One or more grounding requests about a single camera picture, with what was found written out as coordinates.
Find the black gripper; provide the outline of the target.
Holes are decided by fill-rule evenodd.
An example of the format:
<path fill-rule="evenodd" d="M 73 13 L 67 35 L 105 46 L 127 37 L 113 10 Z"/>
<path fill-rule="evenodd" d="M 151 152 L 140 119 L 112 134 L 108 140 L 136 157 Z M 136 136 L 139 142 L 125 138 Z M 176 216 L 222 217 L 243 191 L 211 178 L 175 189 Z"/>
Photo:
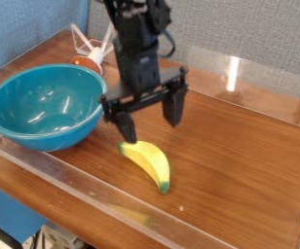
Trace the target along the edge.
<path fill-rule="evenodd" d="M 143 89 L 132 90 L 124 83 L 117 84 L 103 93 L 99 102 L 103 107 L 104 120 L 115 123 L 119 133 L 127 143 L 136 142 L 133 122 L 129 113 L 160 102 L 163 117 L 171 126 L 180 123 L 184 95 L 187 68 L 167 67 L 159 70 L 160 84 Z"/>

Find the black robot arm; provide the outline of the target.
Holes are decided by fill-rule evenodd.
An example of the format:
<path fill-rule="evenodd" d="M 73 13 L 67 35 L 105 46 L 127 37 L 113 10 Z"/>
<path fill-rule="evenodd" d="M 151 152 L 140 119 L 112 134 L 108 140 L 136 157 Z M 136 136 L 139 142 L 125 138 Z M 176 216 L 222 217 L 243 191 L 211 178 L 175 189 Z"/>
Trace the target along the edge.
<path fill-rule="evenodd" d="M 159 102 L 169 125 L 177 125 L 187 92 L 183 67 L 161 70 L 159 37 L 168 36 L 171 8 L 165 0 L 101 0 L 116 31 L 113 51 L 120 80 L 100 96 L 104 120 L 124 141 L 136 142 L 131 113 Z"/>

